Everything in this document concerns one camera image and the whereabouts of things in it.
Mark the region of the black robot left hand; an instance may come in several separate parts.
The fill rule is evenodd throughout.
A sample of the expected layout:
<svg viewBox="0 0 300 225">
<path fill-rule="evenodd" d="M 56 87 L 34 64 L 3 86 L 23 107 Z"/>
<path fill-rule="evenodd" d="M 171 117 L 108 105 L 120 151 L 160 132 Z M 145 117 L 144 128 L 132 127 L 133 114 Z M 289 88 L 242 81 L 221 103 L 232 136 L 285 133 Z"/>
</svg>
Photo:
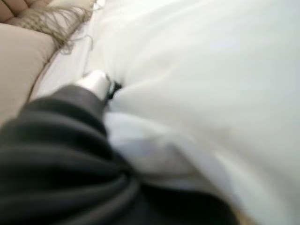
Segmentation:
<svg viewBox="0 0 300 225">
<path fill-rule="evenodd" d="M 3 225 L 236 225 L 223 201 L 144 185 L 103 124 L 119 88 L 95 71 L 23 106 L 0 130 Z"/>
</svg>

